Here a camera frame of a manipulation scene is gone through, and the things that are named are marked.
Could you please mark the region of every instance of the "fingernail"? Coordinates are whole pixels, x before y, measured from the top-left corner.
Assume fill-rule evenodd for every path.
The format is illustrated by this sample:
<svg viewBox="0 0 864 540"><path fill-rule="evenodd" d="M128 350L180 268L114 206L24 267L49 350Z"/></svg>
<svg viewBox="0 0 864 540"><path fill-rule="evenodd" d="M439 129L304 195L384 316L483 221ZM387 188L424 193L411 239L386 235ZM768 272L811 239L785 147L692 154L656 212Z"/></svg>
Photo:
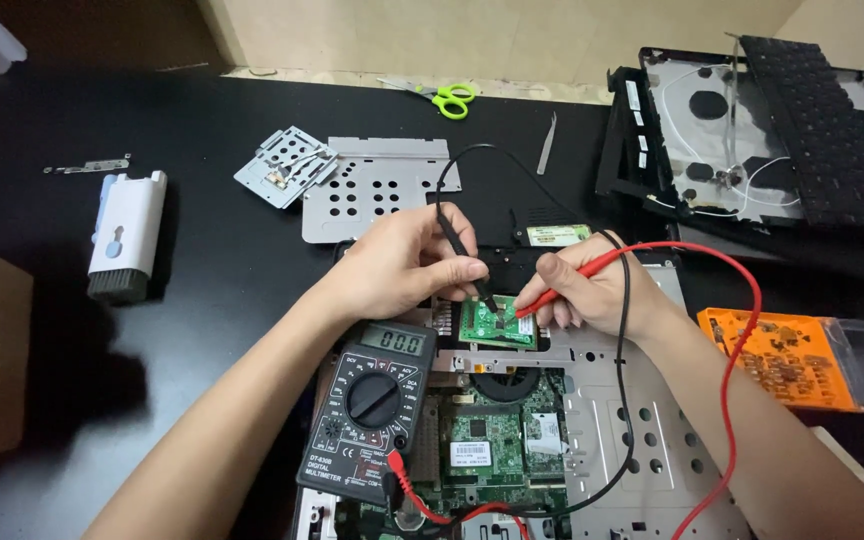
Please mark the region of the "fingernail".
<svg viewBox="0 0 864 540"><path fill-rule="evenodd" d="M481 260L476 260L475 262L468 265L468 274L471 275L474 280L484 278L488 273L489 267L486 266L486 263L482 262Z"/></svg>

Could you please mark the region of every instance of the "metal bracket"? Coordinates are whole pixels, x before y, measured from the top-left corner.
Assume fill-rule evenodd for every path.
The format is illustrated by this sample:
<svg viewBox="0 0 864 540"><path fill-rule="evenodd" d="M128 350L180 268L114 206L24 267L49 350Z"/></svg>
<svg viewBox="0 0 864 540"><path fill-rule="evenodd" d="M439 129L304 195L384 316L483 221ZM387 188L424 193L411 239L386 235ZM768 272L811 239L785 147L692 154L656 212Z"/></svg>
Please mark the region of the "metal bracket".
<svg viewBox="0 0 864 540"><path fill-rule="evenodd" d="M129 167L129 159L131 153L126 153L121 159L103 159L101 161L86 161L85 165L80 167L45 167L42 172L45 174L72 174L72 173L91 173L97 171L113 171L115 169L125 169Z"/></svg>

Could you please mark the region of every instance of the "microchip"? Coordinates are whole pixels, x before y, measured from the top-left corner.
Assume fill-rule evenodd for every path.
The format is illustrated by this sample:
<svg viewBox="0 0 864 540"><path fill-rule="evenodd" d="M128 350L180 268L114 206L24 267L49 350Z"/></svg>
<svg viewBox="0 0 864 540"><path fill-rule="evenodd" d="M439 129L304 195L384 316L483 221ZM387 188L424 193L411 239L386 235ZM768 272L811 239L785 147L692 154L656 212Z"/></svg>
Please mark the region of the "microchip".
<svg viewBox="0 0 864 540"><path fill-rule="evenodd" d="M469 422L468 435L472 437L486 436L486 421L482 419L476 419Z"/></svg>
<svg viewBox="0 0 864 540"><path fill-rule="evenodd" d="M538 327L535 315L516 318L516 309L509 296L493 297L499 307L492 313L485 303L466 299L462 302L459 341L534 351L539 349Z"/></svg>

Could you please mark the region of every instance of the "black desk surface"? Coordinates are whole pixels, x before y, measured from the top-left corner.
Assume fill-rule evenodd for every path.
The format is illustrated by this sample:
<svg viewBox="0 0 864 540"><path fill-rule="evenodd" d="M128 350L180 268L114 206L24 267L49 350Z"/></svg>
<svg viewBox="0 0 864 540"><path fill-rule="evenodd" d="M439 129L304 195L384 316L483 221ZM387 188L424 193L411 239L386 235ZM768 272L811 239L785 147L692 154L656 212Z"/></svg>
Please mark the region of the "black desk surface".
<svg viewBox="0 0 864 540"><path fill-rule="evenodd" d="M0 455L0 538L80 534L183 411L328 270L331 247L302 240L297 205L275 209L233 179L272 132L295 125L322 141L446 139L453 152L492 142L534 164L552 112L547 186L630 240L640 217L593 193L606 106L478 98L454 122L420 98L374 88L12 68L0 78L0 257L34 276L35 292L26 437ZM153 278L164 294L107 309L85 296L103 175L42 168L126 153L130 176L169 177ZM463 191L448 198L481 243L507 244L507 209L542 194L489 153L459 168ZM768 311L864 318L864 282L750 269ZM748 306L744 282L716 261L687 257L679 279L691 313ZM864 465L864 415L805 420L826 426ZM277 486L291 483L304 436L298 422L286 425L237 535L287 528L290 502Z"/></svg>

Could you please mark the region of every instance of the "digital multimeter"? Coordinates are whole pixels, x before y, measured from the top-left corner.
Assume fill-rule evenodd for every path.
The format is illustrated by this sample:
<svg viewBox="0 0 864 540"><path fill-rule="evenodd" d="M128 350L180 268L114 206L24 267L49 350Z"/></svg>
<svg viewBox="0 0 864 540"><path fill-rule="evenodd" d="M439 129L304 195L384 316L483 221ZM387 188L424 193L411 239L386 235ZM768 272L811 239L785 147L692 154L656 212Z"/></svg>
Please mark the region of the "digital multimeter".
<svg viewBox="0 0 864 540"><path fill-rule="evenodd" d="M298 485L385 504L387 457L412 448L436 338L432 328L391 321L355 328L312 423Z"/></svg>

